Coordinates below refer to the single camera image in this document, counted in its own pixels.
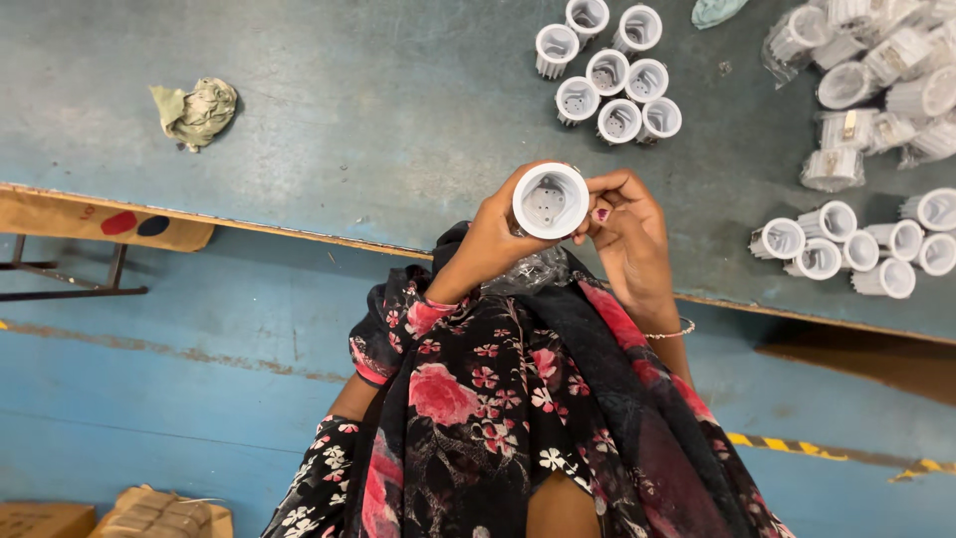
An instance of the sleeve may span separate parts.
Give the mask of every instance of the sleeve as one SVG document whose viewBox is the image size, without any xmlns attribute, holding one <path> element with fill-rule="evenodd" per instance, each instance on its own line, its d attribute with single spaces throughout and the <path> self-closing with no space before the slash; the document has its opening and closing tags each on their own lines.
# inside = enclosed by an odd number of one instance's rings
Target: sleeve
<svg viewBox="0 0 956 538">
<path fill-rule="evenodd" d="M 368 294 L 368 314 L 349 333 L 349 353 L 356 373 L 381 387 L 402 365 L 405 355 L 435 324 L 463 315 L 471 302 L 440 304 L 423 297 L 431 274 L 419 265 L 392 269 L 388 282 Z"/>
</svg>

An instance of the green rag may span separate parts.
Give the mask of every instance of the green rag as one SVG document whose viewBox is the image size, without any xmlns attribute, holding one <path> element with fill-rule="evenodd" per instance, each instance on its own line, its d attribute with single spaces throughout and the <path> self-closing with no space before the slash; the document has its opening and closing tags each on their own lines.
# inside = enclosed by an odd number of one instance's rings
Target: green rag
<svg viewBox="0 0 956 538">
<path fill-rule="evenodd" d="M 200 78 L 189 93 L 162 86 L 149 86 L 149 91 L 160 109 L 163 132 L 184 142 L 193 153 L 208 146 L 236 111 L 235 89 L 218 78 Z"/>
</svg>

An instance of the workbench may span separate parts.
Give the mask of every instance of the workbench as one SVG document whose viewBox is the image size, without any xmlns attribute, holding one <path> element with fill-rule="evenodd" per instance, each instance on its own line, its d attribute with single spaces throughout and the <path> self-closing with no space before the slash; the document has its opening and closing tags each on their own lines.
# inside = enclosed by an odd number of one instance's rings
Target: workbench
<svg viewBox="0 0 956 538">
<path fill-rule="evenodd" d="M 572 61 L 610 43 L 631 2 Z M 175 214 L 424 257 L 523 163 L 556 158 L 585 176 L 638 171 L 668 221 L 684 298 L 956 341 L 956 276 L 920 274 L 906 301 L 863 297 L 750 255 L 750 232 L 838 198 L 862 224 L 896 220 L 916 193 L 952 185 L 956 162 L 896 171 L 866 160 L 867 185 L 828 195 L 798 183 L 816 147 L 819 74 L 779 91 L 760 64 L 794 0 L 750 2 L 711 30 L 691 0 L 651 0 L 670 71 L 677 137 L 609 147 L 594 120 L 556 119 L 557 82 L 534 70 L 534 36 L 562 0 L 8 0 L 0 5 L 0 182 L 69 199 Z M 147 85 L 218 77 L 234 122 L 199 154 L 167 139 Z M 579 255 L 599 276 L 593 249 Z"/>
</svg>

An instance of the blue floor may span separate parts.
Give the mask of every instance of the blue floor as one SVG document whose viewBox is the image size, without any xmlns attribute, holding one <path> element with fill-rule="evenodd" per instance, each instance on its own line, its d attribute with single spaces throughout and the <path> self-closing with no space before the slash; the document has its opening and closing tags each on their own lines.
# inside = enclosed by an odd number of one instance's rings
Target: blue floor
<svg viewBox="0 0 956 538">
<path fill-rule="evenodd" d="M 0 235 L 0 257 L 12 237 Z M 100 280 L 111 245 L 31 238 Z M 257 535 L 352 365 L 346 334 L 368 288 L 406 258 L 217 231 L 198 254 L 131 247 L 144 296 L 0 303 L 0 499 L 95 503 L 149 483 L 225 499 Z M 53 289 L 0 273 L 0 290 Z M 956 409 L 834 371 L 758 355 L 780 320 L 681 305 L 695 382 L 725 429 L 908 458 L 956 460 Z M 956 477 L 741 447 L 797 536 L 953 536 Z"/>
</svg>

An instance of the bracelet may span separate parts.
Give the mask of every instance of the bracelet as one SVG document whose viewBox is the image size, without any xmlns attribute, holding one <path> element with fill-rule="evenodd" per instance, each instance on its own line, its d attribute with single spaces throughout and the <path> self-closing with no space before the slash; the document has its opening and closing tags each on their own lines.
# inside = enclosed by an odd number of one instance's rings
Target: bracelet
<svg viewBox="0 0 956 538">
<path fill-rule="evenodd" d="M 661 338 L 674 338 L 675 336 L 684 336 L 685 334 L 689 334 L 693 332 L 694 328 L 697 327 L 694 324 L 694 322 L 688 320 L 688 318 L 685 318 L 684 316 L 680 316 L 680 318 L 682 322 L 688 322 L 690 326 L 682 330 L 681 332 L 672 332 L 670 334 L 645 334 L 644 338 L 649 338 L 651 340 L 661 340 Z"/>
</svg>

